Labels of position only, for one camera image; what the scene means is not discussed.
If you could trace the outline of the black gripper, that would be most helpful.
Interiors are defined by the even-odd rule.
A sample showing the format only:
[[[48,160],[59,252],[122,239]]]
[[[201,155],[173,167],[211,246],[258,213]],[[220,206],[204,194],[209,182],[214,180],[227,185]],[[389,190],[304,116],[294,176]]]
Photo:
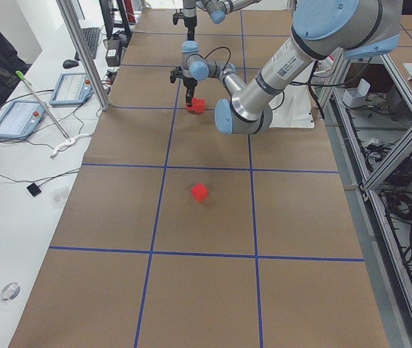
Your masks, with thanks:
[[[183,78],[184,87],[186,88],[185,105],[191,106],[193,103],[195,88],[197,87],[197,80],[194,78]]]
[[[195,40],[195,28],[197,26],[197,17],[184,17],[184,25],[188,29],[187,32],[187,39],[189,41],[194,41]]]

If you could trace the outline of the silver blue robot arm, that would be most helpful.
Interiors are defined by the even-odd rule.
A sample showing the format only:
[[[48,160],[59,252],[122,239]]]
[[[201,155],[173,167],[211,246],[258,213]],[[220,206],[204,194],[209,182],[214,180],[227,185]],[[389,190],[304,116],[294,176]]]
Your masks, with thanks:
[[[184,21],[187,29],[186,37],[188,41],[195,40],[195,29],[197,26],[197,9],[202,9],[208,13],[214,24],[222,23],[226,15],[244,9],[251,4],[259,3],[253,0],[183,0],[183,7],[172,15],[173,24],[177,25],[180,20]]]
[[[229,62],[207,59],[195,41],[182,44],[181,65],[170,81],[181,79],[190,102],[201,80],[218,79],[229,94],[215,106],[216,128],[224,134],[257,134],[273,119],[271,101],[312,62],[341,49],[346,59],[390,53],[399,43],[402,1],[297,1],[290,37],[253,80],[244,83]]]

